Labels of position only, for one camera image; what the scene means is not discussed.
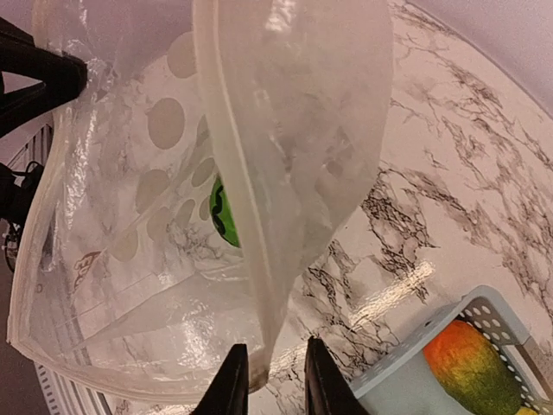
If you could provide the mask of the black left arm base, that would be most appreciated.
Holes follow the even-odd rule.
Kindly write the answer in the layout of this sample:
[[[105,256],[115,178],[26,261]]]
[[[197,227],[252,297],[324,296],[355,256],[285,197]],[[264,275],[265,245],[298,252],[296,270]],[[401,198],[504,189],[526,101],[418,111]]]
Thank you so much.
[[[43,171],[44,166],[37,161],[29,162],[24,171],[1,164],[1,220],[7,223],[1,236],[1,250],[12,273],[16,270],[23,229]]]

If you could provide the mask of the aluminium front rail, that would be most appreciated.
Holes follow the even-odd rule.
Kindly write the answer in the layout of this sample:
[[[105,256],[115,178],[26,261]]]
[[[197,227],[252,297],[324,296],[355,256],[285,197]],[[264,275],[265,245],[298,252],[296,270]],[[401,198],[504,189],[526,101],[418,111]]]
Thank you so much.
[[[53,128],[45,124],[29,137],[22,148],[6,163],[16,171],[32,170],[36,164],[44,165],[53,139]],[[24,384],[41,389],[41,402],[49,414],[112,414],[103,393],[93,391],[69,380],[42,364],[33,363],[32,376]]]

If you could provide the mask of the grey plastic basket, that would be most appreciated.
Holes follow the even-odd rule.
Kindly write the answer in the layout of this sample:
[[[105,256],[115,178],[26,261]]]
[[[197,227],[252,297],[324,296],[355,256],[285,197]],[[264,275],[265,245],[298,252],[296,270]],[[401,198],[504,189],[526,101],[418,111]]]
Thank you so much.
[[[423,348],[456,317],[470,322],[492,341],[515,375],[524,407],[552,413],[552,359],[532,337],[532,308],[513,296],[480,286],[459,302],[445,305],[385,358],[351,383],[370,414],[468,414],[430,374]]]

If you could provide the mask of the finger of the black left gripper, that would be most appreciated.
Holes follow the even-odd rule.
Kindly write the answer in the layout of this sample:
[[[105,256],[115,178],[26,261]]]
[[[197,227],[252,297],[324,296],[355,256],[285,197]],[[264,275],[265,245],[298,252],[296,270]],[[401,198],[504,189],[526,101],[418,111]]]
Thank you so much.
[[[67,53],[54,54],[35,45],[33,37],[1,20],[1,73],[35,80],[31,86],[6,92],[1,85],[1,135],[77,99],[86,87],[87,65]]]

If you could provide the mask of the clear zip top bag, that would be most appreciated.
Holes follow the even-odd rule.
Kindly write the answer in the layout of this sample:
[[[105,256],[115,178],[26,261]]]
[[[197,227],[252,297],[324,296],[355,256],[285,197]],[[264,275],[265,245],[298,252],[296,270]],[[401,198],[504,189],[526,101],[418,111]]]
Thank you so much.
[[[125,399],[197,403],[244,343],[263,387],[296,278],[373,185],[385,1],[38,1],[83,60],[16,261],[8,342]],[[224,184],[240,248],[209,211]]]

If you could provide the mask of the green orange toy mango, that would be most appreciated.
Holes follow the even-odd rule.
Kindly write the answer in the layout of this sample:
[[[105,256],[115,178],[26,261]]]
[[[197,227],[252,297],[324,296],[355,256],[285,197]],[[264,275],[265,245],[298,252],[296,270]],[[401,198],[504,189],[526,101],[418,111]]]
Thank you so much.
[[[522,406],[514,374],[477,329],[452,321],[423,348],[446,394],[472,414],[515,414]]]

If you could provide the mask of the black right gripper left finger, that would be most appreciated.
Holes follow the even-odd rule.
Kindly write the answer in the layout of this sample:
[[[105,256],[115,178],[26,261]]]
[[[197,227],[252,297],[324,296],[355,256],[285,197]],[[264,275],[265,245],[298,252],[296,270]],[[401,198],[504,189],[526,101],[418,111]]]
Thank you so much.
[[[249,361],[245,344],[234,344],[200,403],[196,415],[248,413]]]

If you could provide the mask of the yellow toy banana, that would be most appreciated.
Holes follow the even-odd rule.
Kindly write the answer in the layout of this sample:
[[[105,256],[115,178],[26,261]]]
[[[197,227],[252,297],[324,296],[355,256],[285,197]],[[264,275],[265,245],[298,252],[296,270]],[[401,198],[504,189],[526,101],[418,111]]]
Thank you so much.
[[[515,415],[539,415],[536,411],[529,407],[522,406]]]

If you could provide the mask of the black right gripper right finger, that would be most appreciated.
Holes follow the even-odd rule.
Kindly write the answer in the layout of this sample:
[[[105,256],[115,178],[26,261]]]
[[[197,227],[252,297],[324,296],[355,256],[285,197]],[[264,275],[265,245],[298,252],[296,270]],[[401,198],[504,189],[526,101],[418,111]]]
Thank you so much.
[[[307,414],[367,414],[354,397],[321,338],[310,337],[305,360],[305,406]]]

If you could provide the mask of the green toy watermelon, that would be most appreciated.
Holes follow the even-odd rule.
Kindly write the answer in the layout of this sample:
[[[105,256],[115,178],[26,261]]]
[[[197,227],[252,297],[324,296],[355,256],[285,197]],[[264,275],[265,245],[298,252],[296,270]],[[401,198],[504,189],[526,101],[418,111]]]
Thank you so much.
[[[224,184],[219,176],[216,177],[212,187],[209,198],[209,211],[219,235],[231,246],[240,248],[231,207],[226,197]]]

